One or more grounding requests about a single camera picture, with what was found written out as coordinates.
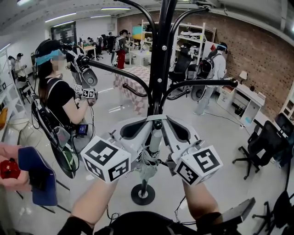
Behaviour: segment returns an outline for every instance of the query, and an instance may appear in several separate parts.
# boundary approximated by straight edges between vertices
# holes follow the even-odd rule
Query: brick wall
[[[153,12],[155,21],[159,12]],[[132,30],[141,24],[142,14],[118,18],[118,31]],[[294,79],[294,49],[277,37],[257,26],[230,17],[206,14],[192,15],[183,23],[202,25],[206,22],[209,28],[216,28],[215,42],[226,42],[229,55],[226,62],[228,75],[238,78],[242,70],[248,73],[247,86],[253,85],[255,91],[266,96],[262,111],[273,119],[281,110]]]

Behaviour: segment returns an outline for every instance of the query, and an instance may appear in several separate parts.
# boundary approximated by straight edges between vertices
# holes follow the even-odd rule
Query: ceiling light
[[[95,16],[95,17],[91,17],[91,18],[97,18],[97,17],[110,17],[111,15],[104,15],[104,16]]]
[[[31,0],[17,0],[17,4],[19,6],[21,6],[21,5],[23,5],[23,4],[25,4],[25,3],[29,2],[29,1],[31,1]]]
[[[2,52],[4,49],[6,49],[7,47],[9,47],[10,44],[8,44],[7,46],[3,47],[3,48],[0,50],[0,52]]]
[[[65,22],[65,23],[62,23],[62,24],[55,25],[55,26],[53,26],[53,27],[55,28],[55,27],[57,27],[57,26],[61,26],[61,25],[64,25],[64,24],[69,24],[69,23],[72,23],[72,22],[74,22],[74,21]]]
[[[130,10],[130,7],[120,7],[120,8],[113,8],[113,7],[103,7],[101,10]]]
[[[68,15],[64,15],[64,16],[56,17],[56,18],[54,18],[54,19],[51,19],[51,20],[47,20],[47,21],[45,21],[45,23],[47,23],[47,22],[49,22],[49,21],[52,21],[52,20],[57,20],[57,19],[60,19],[60,18],[63,18],[63,17],[72,16],[72,15],[75,15],[75,14],[76,14],[76,12],[75,12],[75,13],[68,14]]]

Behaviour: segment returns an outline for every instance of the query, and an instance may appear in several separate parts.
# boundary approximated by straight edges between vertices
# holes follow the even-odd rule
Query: checkered table
[[[150,79],[150,69],[145,66],[134,66],[131,68],[125,68],[126,72],[132,73],[139,78],[141,78],[148,86]],[[123,84],[127,83],[131,88],[135,89],[141,94],[145,94],[145,90],[143,87],[138,84],[136,81],[126,78],[125,76],[115,74],[115,81],[113,82],[113,87],[118,87],[120,92],[124,94],[125,97],[130,99],[134,104],[134,110],[138,115],[141,115],[148,108],[147,97],[138,97],[129,90],[123,88]]]

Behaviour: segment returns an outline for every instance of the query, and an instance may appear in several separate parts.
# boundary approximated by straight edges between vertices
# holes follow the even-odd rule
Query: blue chair
[[[18,165],[21,170],[28,171],[34,204],[51,212],[53,211],[44,206],[57,206],[70,213],[57,203],[56,183],[67,190],[69,188],[56,180],[55,172],[34,147],[29,146],[18,150]]]

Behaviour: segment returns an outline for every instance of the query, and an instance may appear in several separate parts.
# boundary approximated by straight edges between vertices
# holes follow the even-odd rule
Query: red pants
[[[118,68],[123,69],[124,68],[124,60],[125,60],[125,50],[119,50],[118,51]]]

